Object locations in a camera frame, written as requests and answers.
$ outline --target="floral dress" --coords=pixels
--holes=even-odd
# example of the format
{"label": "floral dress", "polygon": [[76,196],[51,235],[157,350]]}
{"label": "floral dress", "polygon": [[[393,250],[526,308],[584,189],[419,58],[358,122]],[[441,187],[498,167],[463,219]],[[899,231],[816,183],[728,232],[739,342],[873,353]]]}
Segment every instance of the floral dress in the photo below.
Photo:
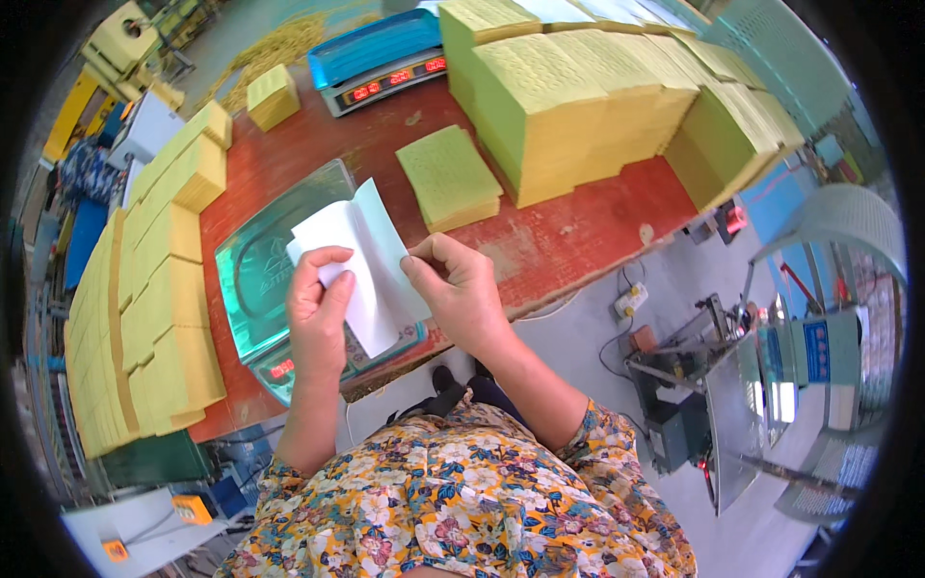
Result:
{"label": "floral dress", "polygon": [[274,459],[256,526],[216,576],[680,576],[697,563],[642,478],[635,432],[588,403],[553,454],[507,413],[469,401],[412,417],[305,476]]}

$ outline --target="shoe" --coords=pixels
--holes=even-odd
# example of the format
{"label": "shoe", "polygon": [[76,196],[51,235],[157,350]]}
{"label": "shoe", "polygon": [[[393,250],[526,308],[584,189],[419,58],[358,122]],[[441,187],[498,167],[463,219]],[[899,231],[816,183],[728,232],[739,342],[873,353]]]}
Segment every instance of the shoe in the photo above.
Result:
{"label": "shoe", "polygon": [[450,387],[456,385],[456,378],[446,365],[438,365],[434,368],[434,373],[430,375],[430,381],[434,386],[434,391],[440,395]]}
{"label": "shoe", "polygon": [[495,376],[492,375],[490,371],[488,371],[488,368],[485,367],[482,364],[482,362],[478,361],[475,357],[472,358],[472,361],[475,362],[475,374],[476,375],[480,375],[482,377],[490,379],[491,381],[495,381]]}

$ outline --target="electrical outlet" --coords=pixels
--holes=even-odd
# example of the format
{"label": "electrical outlet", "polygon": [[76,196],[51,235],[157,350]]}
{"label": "electrical outlet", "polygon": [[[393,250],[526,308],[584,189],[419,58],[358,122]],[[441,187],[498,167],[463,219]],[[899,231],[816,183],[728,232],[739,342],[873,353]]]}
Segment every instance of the electrical outlet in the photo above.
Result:
{"label": "electrical outlet", "polygon": [[648,299],[646,286],[642,283],[634,283],[628,291],[617,298],[617,301],[613,302],[613,310],[620,317],[632,317],[646,302],[646,299]]}

